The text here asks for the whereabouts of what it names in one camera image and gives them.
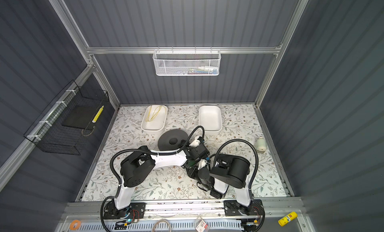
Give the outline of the black cable spool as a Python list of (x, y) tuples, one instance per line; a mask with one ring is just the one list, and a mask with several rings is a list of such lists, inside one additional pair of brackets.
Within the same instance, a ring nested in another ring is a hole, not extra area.
[(172, 129), (162, 134), (158, 140), (160, 151), (179, 149), (187, 140), (188, 134), (180, 129)]

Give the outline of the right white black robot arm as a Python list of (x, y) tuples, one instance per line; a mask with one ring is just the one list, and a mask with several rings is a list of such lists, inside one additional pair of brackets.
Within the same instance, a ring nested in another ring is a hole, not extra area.
[(198, 145), (187, 144), (183, 151), (187, 161), (183, 165), (187, 175), (197, 181), (197, 187), (216, 199), (222, 199), (229, 187), (235, 189), (236, 199), (224, 201), (225, 215), (256, 216), (262, 219), (265, 211), (260, 200), (255, 200), (251, 192), (251, 179), (256, 175), (250, 174), (251, 163), (244, 157), (222, 154), (221, 150), (228, 144), (241, 142), (250, 145), (241, 139), (234, 139), (223, 144), (216, 154), (210, 155), (198, 138)]

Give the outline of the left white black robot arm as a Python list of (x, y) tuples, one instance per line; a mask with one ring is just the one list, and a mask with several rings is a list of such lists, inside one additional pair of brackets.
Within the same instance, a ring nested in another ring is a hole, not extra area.
[(110, 160), (110, 169), (118, 179), (118, 190), (115, 196), (104, 199), (101, 220), (120, 219), (132, 223), (143, 216), (131, 207), (132, 196), (135, 188), (155, 169), (180, 166), (190, 178), (200, 182), (197, 175), (199, 162), (209, 156), (204, 141), (203, 134), (194, 137), (193, 132), (187, 134), (173, 129), (161, 135), (158, 151), (141, 146), (116, 153)]

